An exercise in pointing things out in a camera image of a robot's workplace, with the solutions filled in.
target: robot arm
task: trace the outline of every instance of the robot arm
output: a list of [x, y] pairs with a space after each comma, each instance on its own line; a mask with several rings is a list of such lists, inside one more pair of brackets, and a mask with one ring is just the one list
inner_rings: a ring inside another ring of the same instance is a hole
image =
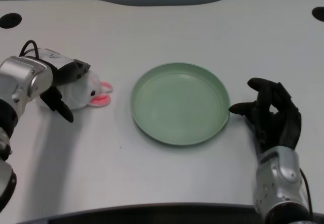
[[[25, 52], [30, 43], [34, 49]], [[56, 68], [44, 59], [54, 57], [62, 62], [63, 56], [47, 49], [43, 51], [49, 55], [40, 56], [36, 43], [30, 40], [19, 57], [11, 56], [0, 63], [0, 212], [10, 200], [17, 182], [12, 167], [5, 161], [12, 152], [9, 139], [26, 104], [40, 96], [50, 109], [73, 122], [73, 114], [61, 101], [62, 95], [56, 86], [81, 78], [90, 68], [87, 63], [68, 57], [64, 57], [64, 66]]]
[[[313, 223], [309, 192], [309, 208], [301, 196], [304, 174], [295, 152], [301, 115], [281, 83], [252, 78], [248, 85], [258, 91], [257, 100], [233, 105], [229, 111], [245, 115], [256, 134], [256, 211], [266, 224]], [[278, 109], [276, 114], [269, 111], [270, 105]]]
[[49, 89], [52, 80], [49, 66], [36, 59], [11, 56], [0, 64], [0, 211], [17, 182], [11, 166], [5, 162], [11, 154], [9, 138], [26, 104]]

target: white table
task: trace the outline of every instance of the white table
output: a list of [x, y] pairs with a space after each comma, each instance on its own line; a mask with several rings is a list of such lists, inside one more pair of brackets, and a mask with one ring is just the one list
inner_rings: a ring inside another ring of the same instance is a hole
[[297, 146], [315, 212], [324, 213], [324, 23], [311, 11], [324, 0], [224, 0], [183, 7], [128, 7], [91, 0], [0, 2], [1, 60], [29, 39], [90, 63], [114, 86], [106, 108], [75, 112], [68, 123], [30, 103], [8, 162], [18, 176], [0, 223], [116, 206], [207, 202], [253, 204], [257, 167], [252, 135], [231, 115], [211, 141], [175, 148], [142, 134], [129, 97], [147, 70], [188, 62], [214, 72], [233, 103], [252, 101], [251, 77], [280, 81], [303, 117]]

